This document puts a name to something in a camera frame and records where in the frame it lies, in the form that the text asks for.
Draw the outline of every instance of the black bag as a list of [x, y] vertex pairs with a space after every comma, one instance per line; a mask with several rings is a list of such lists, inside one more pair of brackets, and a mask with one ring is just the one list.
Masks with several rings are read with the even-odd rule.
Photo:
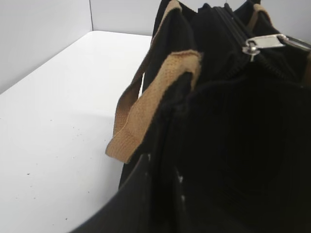
[[[235, 12], [180, 3], [165, 15], [168, 4], [143, 91], [172, 52], [198, 51], [200, 76], [194, 89], [189, 72], [166, 89], [119, 192], [73, 232], [310, 232], [310, 49], [292, 46], [251, 1]], [[248, 40], [271, 34], [286, 46]]]

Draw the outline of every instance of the zipper pull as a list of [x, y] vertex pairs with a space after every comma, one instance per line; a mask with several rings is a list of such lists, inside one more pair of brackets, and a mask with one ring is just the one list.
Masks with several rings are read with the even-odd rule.
[[278, 48], [285, 46], [279, 39], [285, 40], [287, 37], [283, 34], [256, 36], [246, 40], [246, 46], [242, 51], [251, 56], [251, 62], [254, 61], [256, 55], [260, 53], [260, 49]]

